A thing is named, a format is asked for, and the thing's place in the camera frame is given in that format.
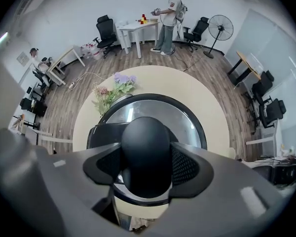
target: fan stand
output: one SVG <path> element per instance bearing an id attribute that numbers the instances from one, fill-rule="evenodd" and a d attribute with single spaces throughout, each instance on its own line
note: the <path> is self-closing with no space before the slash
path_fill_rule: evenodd
<path id="1" fill-rule="evenodd" d="M 214 57 L 214 56 L 211 54 L 211 51 L 213 50 L 213 47 L 214 47 L 214 45 L 215 45 L 215 43 L 216 43 L 216 41 L 217 41 L 219 35 L 224 31 L 224 27 L 223 27 L 223 26 L 218 26 L 218 30 L 219 30 L 219 32 L 218 32 L 218 34 L 217 34 L 217 36 L 216 36 L 216 39 L 215 39 L 215 41 L 214 41 L 214 44 L 213 44 L 211 50 L 209 50 L 209 52 L 208 52 L 208 51 L 204 51 L 204 52 L 203 52 L 207 57 L 209 57 L 209 58 L 211 58 L 211 59 L 213 59 L 213 57 Z"/>

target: wooden floor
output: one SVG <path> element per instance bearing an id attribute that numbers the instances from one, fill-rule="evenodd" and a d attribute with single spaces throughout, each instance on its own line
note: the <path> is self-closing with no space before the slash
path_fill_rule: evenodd
<path id="1" fill-rule="evenodd" d="M 226 72 L 231 69 L 231 65 L 218 52 L 213 51 L 214 59 L 210 59 L 203 54 L 203 50 L 199 49 L 191 58 L 191 52 L 188 48 L 180 48 L 177 45 L 175 55 L 161 56 L 158 53 L 151 53 L 152 43 L 142 45 L 142 58 L 138 59 L 136 46 L 132 46 L 128 55 L 125 51 L 118 49 L 117 56 L 109 54 L 106 59 L 95 61 L 93 59 L 84 60 L 86 67 L 82 67 L 79 62 L 74 62 L 67 66 L 66 86 L 56 87 L 46 97 L 48 109 L 44 118 L 39 121 L 41 130 L 53 133 L 57 138 L 72 139 L 74 131 L 74 123 L 77 114 L 91 93 L 93 83 L 101 83 L 102 80 L 96 75 L 86 74 L 73 91 L 69 91 L 69 85 L 85 72 L 93 72 L 100 77 L 106 79 L 115 72 L 123 71 L 128 68 L 143 65 L 160 65 L 182 70 L 186 68 L 186 64 L 194 64 L 186 73 L 198 79 L 203 83 L 216 97 L 220 103 L 229 127 L 230 146 L 236 150 L 238 158 L 246 160 L 256 160 L 261 153 L 258 146 L 246 146 L 245 142 L 257 139 L 259 135 L 252 136 L 253 129 L 247 124 L 250 120 L 245 106 L 247 105 L 244 97 L 241 96 L 241 90 L 234 90 L 233 84 L 227 77 Z M 50 153 L 53 148 L 57 153 L 63 154 L 73 150 L 72 144 L 50 143 L 43 141 Z"/>

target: backpack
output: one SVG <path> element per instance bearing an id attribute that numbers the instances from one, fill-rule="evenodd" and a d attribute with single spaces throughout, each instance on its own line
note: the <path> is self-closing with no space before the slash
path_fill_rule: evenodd
<path id="1" fill-rule="evenodd" d="M 182 23 L 183 20 L 184 20 L 184 16 L 185 16 L 185 13 L 187 12 L 187 7 L 185 6 L 185 4 L 182 3 L 182 0 L 181 0 L 181 6 L 180 8 L 177 10 L 177 14 L 176 14 L 176 19 Z"/>

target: sneaker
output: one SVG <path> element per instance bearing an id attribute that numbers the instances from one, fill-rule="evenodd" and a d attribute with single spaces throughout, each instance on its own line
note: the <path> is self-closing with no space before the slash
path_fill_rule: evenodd
<path id="1" fill-rule="evenodd" d="M 158 49 L 155 49 L 155 48 L 150 49 L 150 51 L 151 52 L 156 52 L 156 53 L 160 53 L 161 52 L 161 50 L 158 50 Z"/>

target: gray pants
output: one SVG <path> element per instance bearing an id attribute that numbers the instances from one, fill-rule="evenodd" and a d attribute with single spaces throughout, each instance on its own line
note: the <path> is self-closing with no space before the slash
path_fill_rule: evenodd
<path id="1" fill-rule="evenodd" d="M 161 50 L 167 54 L 171 53 L 173 29 L 174 26 L 162 26 L 159 35 L 159 40 L 157 42 L 155 49 Z"/>

